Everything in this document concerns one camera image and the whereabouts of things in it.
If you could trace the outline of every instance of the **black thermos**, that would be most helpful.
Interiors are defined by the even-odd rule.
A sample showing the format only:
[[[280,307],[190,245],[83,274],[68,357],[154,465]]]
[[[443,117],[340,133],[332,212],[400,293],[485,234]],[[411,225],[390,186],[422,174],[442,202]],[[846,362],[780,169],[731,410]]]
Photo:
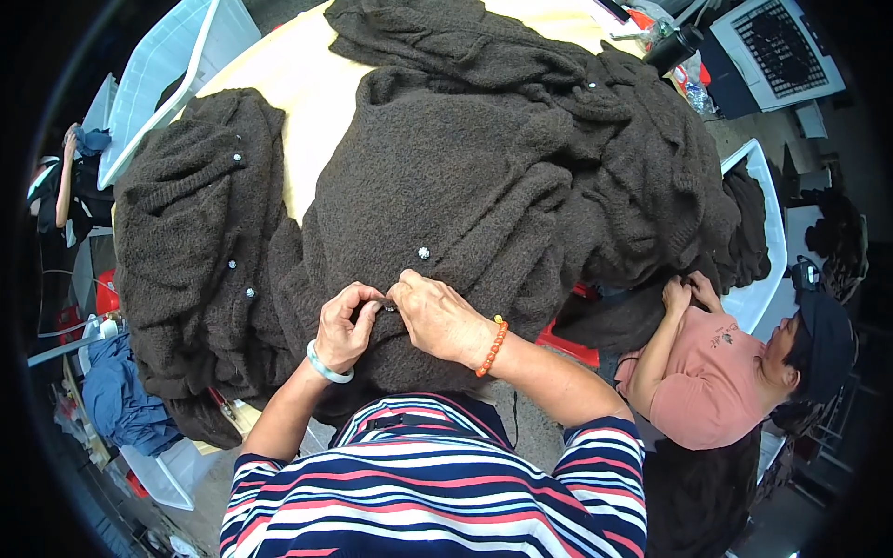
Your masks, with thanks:
[[[701,46],[704,36],[690,24],[680,27],[659,43],[651,45],[651,50],[642,58],[642,62],[657,68],[657,74],[663,76],[680,63],[695,55]]]

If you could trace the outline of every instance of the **striped shirt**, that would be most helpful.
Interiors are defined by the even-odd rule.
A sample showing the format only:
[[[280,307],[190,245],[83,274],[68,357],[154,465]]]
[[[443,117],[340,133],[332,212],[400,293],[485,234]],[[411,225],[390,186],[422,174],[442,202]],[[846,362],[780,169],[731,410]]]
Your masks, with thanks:
[[[400,413],[435,421],[365,430]],[[291,463],[241,455],[221,556],[643,557],[634,423],[567,429],[551,476],[503,437],[450,399],[411,394],[361,409],[328,451]]]

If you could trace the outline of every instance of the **yellow tablecloth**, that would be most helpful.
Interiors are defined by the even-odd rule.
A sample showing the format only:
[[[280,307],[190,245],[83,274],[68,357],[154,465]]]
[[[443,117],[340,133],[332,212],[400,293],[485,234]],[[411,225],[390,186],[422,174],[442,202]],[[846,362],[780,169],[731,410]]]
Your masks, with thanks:
[[[547,38],[570,41],[593,54],[608,40],[643,55],[635,41],[611,41],[619,23],[592,0],[484,0],[494,13],[514,17]],[[301,222],[313,201],[316,180],[354,118],[356,87],[371,66],[329,51],[337,34],[322,13],[331,1],[300,13],[262,38],[207,83],[197,96],[223,89],[254,87],[287,114],[282,130],[285,155],[283,198],[288,215]],[[249,405],[233,407],[235,426],[244,436],[260,413]],[[196,442],[202,454],[216,448]]]

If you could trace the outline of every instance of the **woman in pink shirt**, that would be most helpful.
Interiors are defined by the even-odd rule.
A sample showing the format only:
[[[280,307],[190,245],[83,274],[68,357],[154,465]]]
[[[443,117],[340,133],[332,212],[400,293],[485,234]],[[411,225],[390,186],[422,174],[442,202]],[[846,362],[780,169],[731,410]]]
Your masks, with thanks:
[[[630,406],[691,450],[735,443],[789,399],[830,400],[852,369],[855,341],[831,296],[800,293],[800,310],[768,343],[741,331],[699,271],[663,289],[666,315],[614,375]],[[689,306],[694,296],[709,312]]]

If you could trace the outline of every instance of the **pink t-shirt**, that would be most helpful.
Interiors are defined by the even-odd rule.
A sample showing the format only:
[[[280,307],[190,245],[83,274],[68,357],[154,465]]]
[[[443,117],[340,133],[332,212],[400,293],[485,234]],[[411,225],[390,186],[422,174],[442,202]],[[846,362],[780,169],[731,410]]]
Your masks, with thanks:
[[[651,423],[692,450],[734,444],[763,420],[756,391],[757,359],[766,346],[738,328],[729,314],[690,306],[651,403]],[[625,354],[614,376],[627,384],[641,351]]]

